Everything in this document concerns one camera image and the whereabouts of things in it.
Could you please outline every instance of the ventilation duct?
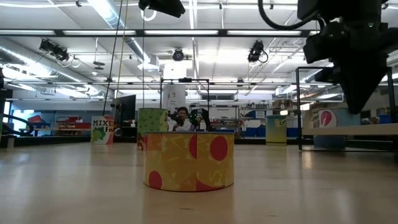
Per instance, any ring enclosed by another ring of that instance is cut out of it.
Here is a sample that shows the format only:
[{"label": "ventilation duct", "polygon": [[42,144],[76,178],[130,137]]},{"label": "ventilation duct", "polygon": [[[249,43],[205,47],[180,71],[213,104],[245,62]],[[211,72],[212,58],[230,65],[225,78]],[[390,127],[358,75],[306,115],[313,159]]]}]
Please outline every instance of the ventilation duct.
[{"label": "ventilation duct", "polygon": [[[95,11],[105,20],[112,29],[118,28],[119,14],[112,0],[88,0]],[[125,21],[120,18],[119,30],[126,28]],[[141,63],[150,63],[149,56],[132,37],[125,37],[123,41],[131,48]]]},{"label": "ventilation duct", "polygon": [[[16,63],[19,65],[36,65],[40,67],[42,71],[48,71],[49,73],[57,74],[55,78],[48,78],[48,81],[51,82],[92,82],[89,78],[84,77],[83,75],[77,74],[69,70],[68,68],[63,68],[57,63],[42,57],[41,55],[34,53],[24,47],[21,47],[18,44],[13,43],[10,40],[5,38],[0,38],[0,52],[3,54],[7,54],[9,58],[12,59],[10,63]],[[90,88],[94,88],[97,91],[106,92],[106,88],[104,86],[90,86]],[[109,92],[109,96],[113,97],[113,91]]]}]

